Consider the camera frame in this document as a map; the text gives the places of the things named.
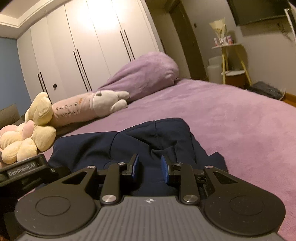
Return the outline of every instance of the wardrobe door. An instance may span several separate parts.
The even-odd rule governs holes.
[[[40,92],[44,91],[44,88],[41,84],[30,29],[17,40],[17,50],[22,68],[22,75],[24,76],[31,101],[33,101]]]
[[[110,74],[114,75],[131,61],[124,33],[111,0],[87,0],[87,4]]]
[[[112,0],[121,28],[132,51],[133,59],[151,51],[158,51],[146,24],[141,2],[137,0]]]
[[[49,40],[47,19],[42,18],[31,27],[33,49],[45,91],[52,103],[68,97],[64,90],[59,70],[54,60]]]
[[[90,91],[75,51],[65,6],[47,16],[49,38],[64,89],[69,97]]]
[[[96,90],[105,84],[111,75],[90,18],[86,0],[72,0],[65,4],[65,8],[75,49],[86,80],[91,90]]]

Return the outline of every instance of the gray ribbed plate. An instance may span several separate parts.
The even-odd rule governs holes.
[[[48,239],[24,234],[21,241],[247,241],[209,224],[199,208],[180,204],[175,197],[125,197],[103,207],[94,221],[68,237]],[[252,241],[283,241],[277,234]]]

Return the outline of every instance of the blue wall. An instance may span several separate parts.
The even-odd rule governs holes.
[[[15,39],[0,38],[0,110],[17,104],[20,115],[26,113],[31,99],[22,75]]]

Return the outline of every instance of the brown door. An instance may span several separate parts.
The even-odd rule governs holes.
[[[191,78],[194,80],[205,80],[207,76],[200,49],[181,1],[170,10],[170,15],[177,30]]]

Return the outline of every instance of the purple blanket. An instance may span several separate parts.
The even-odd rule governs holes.
[[[170,117],[183,118],[208,155],[222,154],[231,174],[277,195],[286,206],[279,234],[296,240],[293,106],[229,85],[182,80],[68,135],[122,131]],[[51,153],[45,152],[47,159]]]

